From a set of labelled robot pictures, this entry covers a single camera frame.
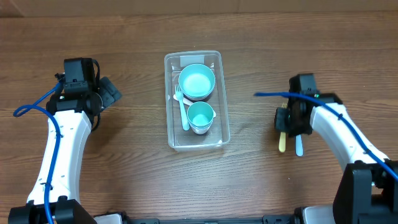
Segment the light blue bowl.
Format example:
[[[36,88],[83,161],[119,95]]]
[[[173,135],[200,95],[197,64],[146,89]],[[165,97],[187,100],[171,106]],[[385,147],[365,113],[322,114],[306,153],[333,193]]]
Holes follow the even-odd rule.
[[[212,93],[215,88],[215,74],[204,64],[186,66],[178,77],[178,84],[184,93],[200,96]]]

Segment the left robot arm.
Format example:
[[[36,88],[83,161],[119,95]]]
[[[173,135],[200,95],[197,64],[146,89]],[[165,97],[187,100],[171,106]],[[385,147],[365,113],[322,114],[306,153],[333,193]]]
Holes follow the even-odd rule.
[[[107,77],[100,76],[92,58],[64,61],[57,84],[31,105],[13,113],[21,117],[30,110],[48,117],[48,137],[38,178],[22,207],[9,212],[9,223],[125,223],[122,213],[92,217],[81,205],[79,184],[83,151],[88,136],[100,123],[101,112],[121,98]]]

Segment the pink cup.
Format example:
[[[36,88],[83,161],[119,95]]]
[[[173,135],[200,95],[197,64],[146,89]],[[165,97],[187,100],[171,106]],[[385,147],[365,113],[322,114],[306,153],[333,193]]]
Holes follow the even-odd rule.
[[[211,127],[211,125],[208,126],[195,126],[195,125],[191,125],[190,126],[192,131],[196,134],[205,134]]]

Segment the green cup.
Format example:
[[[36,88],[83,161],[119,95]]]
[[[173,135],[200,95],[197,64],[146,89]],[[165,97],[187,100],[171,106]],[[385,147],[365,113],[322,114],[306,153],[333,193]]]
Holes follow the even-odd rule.
[[[187,110],[188,122],[196,128],[204,128],[213,122],[213,108],[204,101],[197,101]]]

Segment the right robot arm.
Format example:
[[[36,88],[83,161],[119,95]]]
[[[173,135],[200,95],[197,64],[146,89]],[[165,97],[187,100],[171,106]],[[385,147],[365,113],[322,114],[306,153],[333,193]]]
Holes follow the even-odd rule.
[[[342,170],[332,205],[298,208],[292,223],[397,223],[397,161],[359,130],[334,93],[321,93],[311,73],[289,80],[274,127],[289,137],[318,133]]]

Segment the yellow fork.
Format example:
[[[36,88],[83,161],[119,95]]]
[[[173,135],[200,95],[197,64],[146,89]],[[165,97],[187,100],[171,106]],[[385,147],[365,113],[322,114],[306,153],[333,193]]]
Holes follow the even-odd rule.
[[[283,103],[282,107],[280,108],[280,112],[283,112],[283,114],[280,117],[279,121],[279,126],[282,128],[282,131],[280,132],[280,138],[279,138],[279,151],[280,152],[285,152],[285,144],[286,144],[286,133],[284,129],[286,128],[286,121],[285,121],[285,111],[282,111],[282,109],[287,108],[287,103]]]

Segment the white plastic spoon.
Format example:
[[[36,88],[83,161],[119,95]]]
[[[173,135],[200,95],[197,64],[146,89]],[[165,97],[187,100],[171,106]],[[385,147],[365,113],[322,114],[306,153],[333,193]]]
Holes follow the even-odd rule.
[[[177,101],[179,101],[179,99],[177,98],[176,94],[173,95],[173,98]],[[183,97],[183,104],[187,105],[187,106],[191,106],[193,104],[192,101],[188,100],[187,98]],[[213,110],[213,117],[216,117],[216,112],[215,110]]]

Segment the teal bowl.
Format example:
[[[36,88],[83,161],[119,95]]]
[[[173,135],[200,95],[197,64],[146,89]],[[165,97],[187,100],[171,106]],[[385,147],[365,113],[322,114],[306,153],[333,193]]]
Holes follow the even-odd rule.
[[[200,96],[191,96],[188,95],[187,93],[184,93],[184,96],[191,101],[208,101],[211,98],[212,93],[207,93],[205,95],[200,95]]]

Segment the blue cup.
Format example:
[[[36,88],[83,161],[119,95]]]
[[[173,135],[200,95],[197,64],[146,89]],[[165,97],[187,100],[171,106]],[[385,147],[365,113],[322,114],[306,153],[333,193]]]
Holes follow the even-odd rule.
[[[211,127],[211,123],[207,124],[206,126],[197,126],[194,124],[190,124],[190,127],[194,130],[194,132],[206,132]]]

